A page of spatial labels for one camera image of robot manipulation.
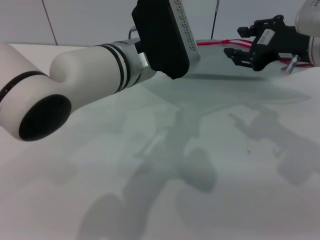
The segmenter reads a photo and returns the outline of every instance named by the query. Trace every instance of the wall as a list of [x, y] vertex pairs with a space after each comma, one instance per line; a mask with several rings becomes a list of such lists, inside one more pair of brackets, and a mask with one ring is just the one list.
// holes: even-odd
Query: wall
[[[209, 39], [217, 0], [183, 2], [195, 38]], [[0, 42], [90, 46], [124, 40], [134, 25], [131, 12], [136, 3], [137, 0], [2, 0]], [[272, 4], [265, 0], [220, 0], [214, 38], [236, 38], [238, 27], [277, 14], [283, 14], [286, 23], [293, 25], [303, 1], [289, 3], [290, 6], [288, 0], [274, 0]]]

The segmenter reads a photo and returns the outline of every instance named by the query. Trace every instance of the cable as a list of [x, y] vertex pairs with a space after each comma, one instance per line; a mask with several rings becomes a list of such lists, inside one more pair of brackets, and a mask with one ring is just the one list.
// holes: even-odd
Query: cable
[[239, 43], [239, 42], [231, 42], [230, 40], [209, 41], [209, 42], [198, 42], [197, 43], [198, 46], [210, 46], [210, 45], [219, 45], [219, 44], [233, 44], [233, 45], [237, 45], [237, 46], [247, 48], [247, 49], [251, 48], [250, 45]]
[[214, 31], [215, 31], [216, 20], [217, 20], [217, 16], [218, 16], [219, 3], [220, 3], [220, 0], [217, 0], [216, 1], [216, 6], [215, 6], [215, 13], [214, 13], [214, 20], [213, 20], [213, 26], [212, 26], [212, 32], [211, 32], [211, 39], [214, 38]]
[[133, 32], [136, 32], [136, 31], [137, 31], [136, 26], [133, 26], [132, 28], [130, 28], [128, 39], [131, 39], [131, 34], [132, 34]]
[[[248, 44], [252, 44], [253, 42], [250, 40], [246, 40], [246, 39], [227, 39], [227, 40], [222, 40], [222, 41], [206, 41], [206, 42], [197, 42], [197, 46], [212, 46], [212, 45], [220, 45], [220, 44], [232, 44], [232, 45], [237, 45], [246, 49], [250, 49], [251, 45]], [[289, 61], [279, 61], [282, 64], [289, 64]], [[301, 63], [301, 64], [297, 64], [296, 65], [297, 68], [313, 68], [314, 66], [310, 63]]]

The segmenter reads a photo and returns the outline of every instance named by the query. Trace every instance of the label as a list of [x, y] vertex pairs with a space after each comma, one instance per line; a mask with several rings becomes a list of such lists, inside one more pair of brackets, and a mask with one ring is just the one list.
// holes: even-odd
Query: label
[[282, 59], [292, 59], [294, 56], [291, 53], [279, 53], [279, 57]]
[[268, 45], [271, 39], [274, 37], [274, 35], [275, 35], [275, 32], [272, 31], [271, 29], [264, 30], [257, 44]]
[[181, 0], [174, 0], [174, 3], [176, 4], [176, 10], [179, 13], [179, 18], [181, 19], [181, 24], [182, 24], [182, 26], [184, 28], [184, 33], [186, 35], [186, 40], [189, 42], [189, 48], [192, 51], [195, 52], [196, 51], [196, 47], [195, 47], [196, 43], [195, 43], [195, 40], [193, 38], [193, 35], [192, 35], [192, 32], [191, 32], [187, 16], [185, 14], [185, 10], [184, 10], [184, 7], [182, 5], [182, 2], [181, 2]]

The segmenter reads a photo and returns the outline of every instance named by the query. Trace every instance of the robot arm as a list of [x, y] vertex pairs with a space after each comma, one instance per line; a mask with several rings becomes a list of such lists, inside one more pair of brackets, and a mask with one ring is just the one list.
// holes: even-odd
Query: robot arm
[[58, 55], [45, 75], [0, 44], [0, 125], [23, 141], [42, 139], [77, 109], [155, 75], [134, 44], [114, 43]]
[[[226, 48], [225, 53], [236, 65], [255, 71], [276, 60], [291, 60], [288, 71], [298, 60], [320, 66], [320, 38], [313, 37], [320, 36], [319, 3], [306, 1], [297, 17], [298, 32], [281, 16], [256, 21], [239, 31], [242, 37], [256, 37], [250, 52]], [[0, 44], [0, 126], [18, 140], [40, 140], [87, 104], [150, 79], [156, 71], [181, 78], [200, 61], [182, 0], [138, 0], [132, 17], [140, 41], [62, 53], [49, 76]], [[295, 44], [286, 44], [292, 39]]]
[[156, 71], [183, 77], [199, 62], [181, 0], [138, 0], [132, 17], [140, 41], [62, 53], [49, 76], [10, 45], [0, 44], [0, 126], [18, 140], [37, 141], [87, 104], [150, 79]]

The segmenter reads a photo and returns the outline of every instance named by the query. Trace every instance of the white table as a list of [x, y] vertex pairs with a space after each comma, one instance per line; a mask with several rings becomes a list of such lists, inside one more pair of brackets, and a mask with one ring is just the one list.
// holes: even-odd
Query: white table
[[[46, 73], [73, 49], [14, 47]], [[44, 140], [0, 128], [0, 238], [319, 240], [319, 73], [158, 74]]]

